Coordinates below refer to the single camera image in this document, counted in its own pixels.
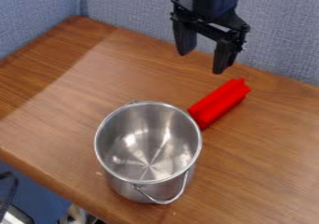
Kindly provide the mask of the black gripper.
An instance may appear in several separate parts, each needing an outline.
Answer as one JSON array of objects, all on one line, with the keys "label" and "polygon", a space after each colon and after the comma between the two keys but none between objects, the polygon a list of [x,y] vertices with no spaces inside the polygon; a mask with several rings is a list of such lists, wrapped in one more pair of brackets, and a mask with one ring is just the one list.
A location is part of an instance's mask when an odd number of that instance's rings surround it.
[{"label": "black gripper", "polygon": [[187,55],[198,45],[198,35],[216,42],[215,75],[234,65],[243,50],[246,35],[251,30],[247,22],[236,15],[238,0],[171,0],[174,36],[180,56]]}]

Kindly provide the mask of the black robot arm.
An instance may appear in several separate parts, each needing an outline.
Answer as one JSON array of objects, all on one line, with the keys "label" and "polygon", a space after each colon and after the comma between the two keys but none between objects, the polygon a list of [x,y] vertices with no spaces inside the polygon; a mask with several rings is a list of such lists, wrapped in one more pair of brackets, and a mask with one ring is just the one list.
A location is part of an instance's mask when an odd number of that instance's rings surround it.
[{"label": "black robot arm", "polygon": [[198,35],[216,42],[212,73],[220,75],[245,49],[251,26],[236,15],[238,0],[171,0],[171,21],[180,56],[198,46]]}]

